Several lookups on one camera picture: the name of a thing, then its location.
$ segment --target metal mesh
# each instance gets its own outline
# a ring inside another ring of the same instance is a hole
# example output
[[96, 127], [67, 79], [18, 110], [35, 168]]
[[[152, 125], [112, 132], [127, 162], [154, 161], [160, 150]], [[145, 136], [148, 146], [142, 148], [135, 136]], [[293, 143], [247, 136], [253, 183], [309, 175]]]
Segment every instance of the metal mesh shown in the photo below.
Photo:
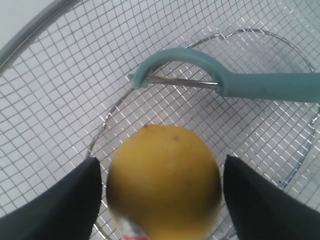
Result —
[[[88, 149], [100, 160], [106, 181], [114, 150], [147, 123], [191, 129], [212, 149], [221, 170], [226, 154], [236, 155], [320, 211], [320, 135], [310, 125], [316, 105], [223, 98], [191, 87], [132, 90], [127, 79], [151, 54], [215, 33], [222, 35], [195, 49], [232, 72], [318, 72], [319, 11], [320, 4], [311, 0], [78, 3], [0, 76], [0, 216], [50, 188]], [[243, 28], [271, 31], [292, 45], [263, 32], [223, 37]], [[163, 66], [157, 75], [210, 80], [198, 67], [180, 62]], [[101, 201], [100, 228], [95, 226], [92, 239], [120, 239], [105, 190]], [[225, 239], [232, 232], [223, 204], [208, 238]]]

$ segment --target yellow lemon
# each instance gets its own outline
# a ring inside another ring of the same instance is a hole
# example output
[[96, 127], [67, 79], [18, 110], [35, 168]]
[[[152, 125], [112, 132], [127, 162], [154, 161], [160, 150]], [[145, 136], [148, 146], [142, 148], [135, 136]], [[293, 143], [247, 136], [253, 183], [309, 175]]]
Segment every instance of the yellow lemon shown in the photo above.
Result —
[[114, 220], [129, 216], [151, 240], [201, 240], [221, 200], [218, 164], [194, 132], [149, 124], [116, 151], [107, 178]]

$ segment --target teal peeler handle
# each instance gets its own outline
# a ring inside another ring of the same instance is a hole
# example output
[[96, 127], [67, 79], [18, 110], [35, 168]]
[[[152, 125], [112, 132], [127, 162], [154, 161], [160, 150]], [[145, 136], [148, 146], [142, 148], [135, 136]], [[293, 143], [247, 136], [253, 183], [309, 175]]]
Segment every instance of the teal peeler handle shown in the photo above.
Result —
[[238, 74], [213, 57], [191, 48], [170, 48], [148, 57], [128, 77], [134, 88], [147, 87], [147, 77], [168, 62], [185, 62], [205, 70], [223, 97], [320, 103], [320, 73]]

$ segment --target mesh strainer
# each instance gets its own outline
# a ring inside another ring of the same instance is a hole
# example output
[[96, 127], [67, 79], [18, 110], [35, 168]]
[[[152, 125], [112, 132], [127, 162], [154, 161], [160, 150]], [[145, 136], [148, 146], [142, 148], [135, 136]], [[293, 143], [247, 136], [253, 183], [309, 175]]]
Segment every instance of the mesh strainer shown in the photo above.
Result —
[[[238, 156], [320, 210], [317, 104], [224, 98], [192, 85], [133, 89], [128, 79], [150, 55], [175, 47], [199, 50], [234, 73], [318, 72], [318, 11], [308, 0], [54, 2], [0, 51], [0, 216], [87, 156], [100, 160], [105, 183], [115, 149], [148, 123], [191, 129], [221, 169], [227, 154]], [[155, 75], [211, 80], [184, 62]], [[208, 238], [232, 237], [223, 204]], [[105, 190], [91, 238], [121, 238]]]

